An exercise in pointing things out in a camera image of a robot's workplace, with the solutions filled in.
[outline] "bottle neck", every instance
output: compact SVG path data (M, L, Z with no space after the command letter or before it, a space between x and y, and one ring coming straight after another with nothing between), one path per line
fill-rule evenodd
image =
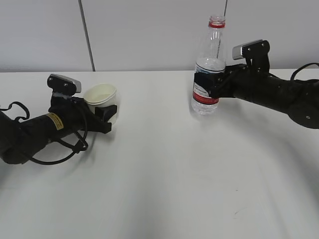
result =
M208 26L208 31L212 37L212 39L218 39L221 38L224 32L224 27L223 28L214 28L214 27L210 27Z

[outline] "yellow warning label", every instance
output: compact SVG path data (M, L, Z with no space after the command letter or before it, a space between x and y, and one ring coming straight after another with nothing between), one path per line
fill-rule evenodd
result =
M46 114L46 116L48 116L53 121L57 130L64 128L62 120L55 113L48 113Z

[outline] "bottle label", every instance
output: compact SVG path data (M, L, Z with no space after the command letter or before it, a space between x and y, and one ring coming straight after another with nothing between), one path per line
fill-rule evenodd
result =
M195 72L202 72L205 74L216 74L216 73L220 73L223 71L224 70L210 71L210 70L207 70L207 69L200 67L197 64L196 64L196 68L195 68ZM219 99L214 99L212 97L209 97L208 92L196 83L194 83L194 87L193 87L193 98L197 102L200 102L200 103L205 104L205 105L214 105L214 104L218 103L218 101L219 101Z

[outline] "red and white label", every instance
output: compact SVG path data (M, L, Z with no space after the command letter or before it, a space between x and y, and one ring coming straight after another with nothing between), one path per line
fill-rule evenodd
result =
M193 98L205 105L214 105L219 101L219 99L209 97L208 92L196 83L194 83L193 87Z

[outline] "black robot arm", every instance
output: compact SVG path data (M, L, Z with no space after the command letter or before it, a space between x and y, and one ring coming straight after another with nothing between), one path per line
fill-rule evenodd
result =
M108 133L112 129L109 119L116 114L117 106L95 108L90 111L83 98L73 97L81 92L81 83L74 79L51 74L48 86L52 88L49 113L29 119L28 109L20 102L13 102L7 109L0 109L0 158L9 164L23 164L33 161L43 165L62 163L74 154L88 148L86 136L89 131ZM26 117L10 119L3 112L18 105L26 112ZM71 145L62 140L69 134L75 134L78 142ZM58 142L70 148L72 152L63 159L47 162L33 156L47 144Z
M225 73L195 73L195 82L212 98L239 98L287 114L294 122L319 128L319 80L283 80L269 73L268 41L258 40L234 47L233 59L246 64L227 66Z

